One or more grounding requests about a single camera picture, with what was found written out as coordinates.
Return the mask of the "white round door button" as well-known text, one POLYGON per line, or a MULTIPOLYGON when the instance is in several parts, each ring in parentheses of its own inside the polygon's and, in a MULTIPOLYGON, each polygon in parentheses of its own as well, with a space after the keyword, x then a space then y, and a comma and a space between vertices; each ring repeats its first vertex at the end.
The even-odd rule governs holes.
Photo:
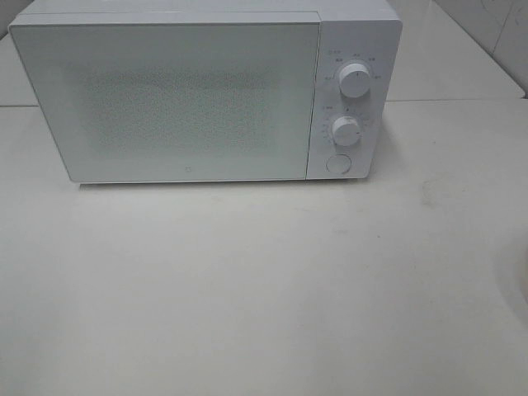
POLYGON ((351 169, 351 159, 345 154, 333 155, 327 160, 326 168, 333 174, 347 174, 351 169))

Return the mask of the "white microwave oven body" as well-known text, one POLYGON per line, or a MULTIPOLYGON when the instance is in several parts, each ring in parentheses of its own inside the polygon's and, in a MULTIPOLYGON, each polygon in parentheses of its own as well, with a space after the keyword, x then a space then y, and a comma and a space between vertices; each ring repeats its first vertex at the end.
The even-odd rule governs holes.
POLYGON ((381 128, 403 24, 385 1, 34 1, 9 26, 84 24, 319 24, 318 54, 305 177, 295 180, 364 178, 370 171, 381 128), (370 90, 344 97, 337 71, 353 60, 371 71, 370 90), (341 116, 358 119, 360 140, 334 144, 331 126, 341 116), (351 159, 347 174, 330 173, 327 160, 336 154, 351 159))

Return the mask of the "white microwave door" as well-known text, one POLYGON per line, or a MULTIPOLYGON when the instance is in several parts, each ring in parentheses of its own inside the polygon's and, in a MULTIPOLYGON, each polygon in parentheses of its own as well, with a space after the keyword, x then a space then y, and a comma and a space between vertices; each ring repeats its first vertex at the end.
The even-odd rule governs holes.
POLYGON ((73 182, 305 177, 316 21, 17 24, 12 38, 73 182))

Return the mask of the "white round knob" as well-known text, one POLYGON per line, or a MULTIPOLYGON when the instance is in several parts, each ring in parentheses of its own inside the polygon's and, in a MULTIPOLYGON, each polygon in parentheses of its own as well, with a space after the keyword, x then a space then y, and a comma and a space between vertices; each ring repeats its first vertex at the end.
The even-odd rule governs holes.
POLYGON ((341 116, 335 119, 330 131, 334 144, 342 147, 354 145, 362 135, 360 122, 352 116, 341 116))
POLYGON ((340 67, 337 80, 344 97, 359 98, 370 90, 371 71, 366 63, 355 59, 340 67))

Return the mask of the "upper white round knob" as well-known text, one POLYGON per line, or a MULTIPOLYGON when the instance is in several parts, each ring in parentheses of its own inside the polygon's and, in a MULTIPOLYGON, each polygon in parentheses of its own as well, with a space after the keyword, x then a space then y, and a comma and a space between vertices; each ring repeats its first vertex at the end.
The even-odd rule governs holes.
POLYGON ((344 97, 359 98, 370 90, 371 71, 366 63, 355 59, 340 67, 337 80, 344 97))

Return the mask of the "lower white round knob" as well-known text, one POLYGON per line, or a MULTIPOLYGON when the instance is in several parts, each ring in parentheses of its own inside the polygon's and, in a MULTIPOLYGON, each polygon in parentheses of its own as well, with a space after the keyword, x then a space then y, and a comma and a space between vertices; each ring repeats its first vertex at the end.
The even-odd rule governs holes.
POLYGON ((341 116, 335 119, 330 131, 334 144, 342 147, 354 145, 362 135, 360 122, 352 116, 341 116))

